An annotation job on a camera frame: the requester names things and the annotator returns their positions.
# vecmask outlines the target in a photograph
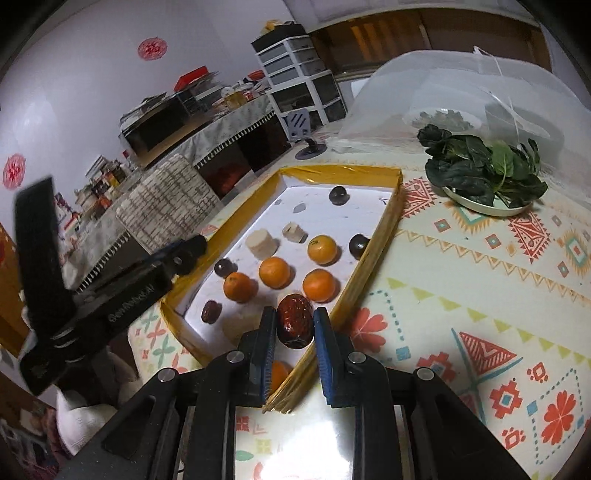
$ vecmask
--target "white food cover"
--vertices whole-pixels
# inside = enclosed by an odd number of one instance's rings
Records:
[[[534,139],[545,176],[591,199],[591,112],[552,73],[520,60],[474,53],[413,51],[378,69],[359,92],[339,135],[340,152],[424,149],[412,120],[420,112],[459,111],[473,126],[458,133],[512,145]]]

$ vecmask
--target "patterned tablecloth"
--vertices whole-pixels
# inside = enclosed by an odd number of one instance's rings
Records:
[[[473,213],[431,188],[424,154],[314,160],[403,168],[399,230],[352,314],[356,349],[408,372],[432,368],[532,479],[552,478],[591,419],[591,213],[554,189],[515,218]],[[129,337],[142,345],[145,379],[164,366],[195,367],[182,363],[189,356],[156,312]],[[236,478],[350,478],[352,412],[328,408],[318,385],[292,415],[236,415]]]

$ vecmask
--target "metal screw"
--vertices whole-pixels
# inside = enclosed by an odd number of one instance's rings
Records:
[[[163,368],[158,372],[158,380],[161,382],[170,382],[176,374],[177,371],[174,368]]]
[[[362,364],[363,362],[365,362],[366,358],[367,357],[365,356],[365,354],[361,352],[351,352],[349,354],[349,361],[352,364]]]
[[[244,360],[244,353],[240,350],[234,350],[226,355],[226,360],[231,364],[237,364]]]
[[[417,370],[417,377],[428,382],[429,380],[433,380],[433,378],[435,378],[435,374],[430,368],[422,367]]]

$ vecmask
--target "orange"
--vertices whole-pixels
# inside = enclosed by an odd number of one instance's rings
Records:
[[[306,275],[302,283],[306,297],[310,300],[324,303],[335,296],[336,280],[326,270],[316,268]]]
[[[273,362],[273,368],[271,370],[271,391],[270,394],[274,393],[277,388],[285,381],[287,376],[290,374],[291,368],[283,362],[275,360]]]
[[[223,292],[226,297],[237,303],[246,303],[256,293],[254,282],[244,273],[230,273],[223,282]]]
[[[326,265],[332,262],[338,253],[339,248],[336,246],[335,241],[328,235],[315,236],[308,243],[308,257],[318,263],[318,265]]]
[[[291,268],[282,258],[269,257],[259,267],[259,277],[267,287],[283,288],[289,283]]]

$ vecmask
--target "red diamond pattern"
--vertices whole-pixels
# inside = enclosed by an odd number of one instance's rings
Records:
[[[436,197],[428,180],[420,177],[404,183],[402,187],[406,192],[404,211],[402,213],[403,217],[410,218],[411,215],[435,205],[434,200]]]
[[[460,338],[478,375],[484,375],[516,357],[513,352],[469,333],[460,332]]]
[[[509,218],[509,228],[521,244],[523,253],[533,263],[550,243],[550,234],[534,212]]]

